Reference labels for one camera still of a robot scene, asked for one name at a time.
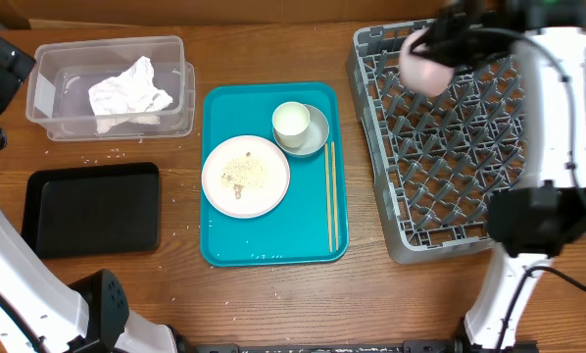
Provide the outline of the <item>small pink bowl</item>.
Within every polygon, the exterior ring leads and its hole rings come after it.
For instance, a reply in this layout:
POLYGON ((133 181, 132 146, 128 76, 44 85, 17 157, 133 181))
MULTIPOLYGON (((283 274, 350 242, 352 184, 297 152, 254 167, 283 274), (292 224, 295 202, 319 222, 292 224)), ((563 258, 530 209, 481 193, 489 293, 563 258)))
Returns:
POLYGON ((455 69, 412 54, 426 48, 424 44, 415 46, 427 29, 420 29, 410 34, 403 42, 399 55, 400 82, 410 91, 435 97, 443 93, 450 85, 455 69))

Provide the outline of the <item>white napkin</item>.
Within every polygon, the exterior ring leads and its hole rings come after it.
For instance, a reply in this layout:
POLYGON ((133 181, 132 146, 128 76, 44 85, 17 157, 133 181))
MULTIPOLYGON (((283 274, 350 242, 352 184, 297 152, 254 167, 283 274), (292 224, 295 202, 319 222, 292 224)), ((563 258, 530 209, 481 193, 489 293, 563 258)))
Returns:
POLYGON ((88 89, 88 98, 95 116, 107 116, 96 121, 97 133, 107 133, 123 123, 158 125, 160 118, 145 115, 116 118, 116 115, 150 113, 166 109, 173 98, 153 83, 154 68, 148 57, 141 56, 119 76, 111 76, 88 89))

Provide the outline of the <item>cream cup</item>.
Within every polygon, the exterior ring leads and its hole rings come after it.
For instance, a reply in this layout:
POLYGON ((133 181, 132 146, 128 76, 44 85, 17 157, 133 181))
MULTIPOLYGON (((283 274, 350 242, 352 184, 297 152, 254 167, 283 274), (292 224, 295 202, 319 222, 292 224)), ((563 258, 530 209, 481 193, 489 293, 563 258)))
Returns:
POLYGON ((285 102, 272 114, 272 127, 279 141, 288 148, 300 147, 310 125, 310 112, 302 103, 285 102))

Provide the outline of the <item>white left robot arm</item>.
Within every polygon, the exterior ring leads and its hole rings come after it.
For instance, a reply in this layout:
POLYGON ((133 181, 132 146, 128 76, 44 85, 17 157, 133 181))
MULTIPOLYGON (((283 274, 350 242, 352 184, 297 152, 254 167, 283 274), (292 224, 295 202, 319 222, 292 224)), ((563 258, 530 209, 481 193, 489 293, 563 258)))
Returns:
MULTIPOLYGON (((0 36, 0 116, 23 83, 27 109, 55 110, 56 86, 27 55, 0 36)), ((0 147, 7 136, 0 127, 0 147)), ((119 280, 100 270, 65 284, 42 263, 0 209, 0 341, 9 352, 190 352, 173 327, 128 306, 119 280)))

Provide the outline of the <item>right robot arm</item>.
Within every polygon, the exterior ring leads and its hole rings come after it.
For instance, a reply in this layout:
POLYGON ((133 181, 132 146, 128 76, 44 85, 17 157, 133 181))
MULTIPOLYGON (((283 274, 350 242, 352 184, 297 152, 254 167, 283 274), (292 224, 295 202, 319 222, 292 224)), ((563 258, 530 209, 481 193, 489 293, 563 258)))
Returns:
POLYGON ((473 306, 449 352, 533 352, 515 329, 541 276, 586 232, 586 2, 452 1, 400 50, 405 86, 429 97, 453 76, 513 56, 526 116, 525 162, 516 188, 495 194, 495 247, 473 306))

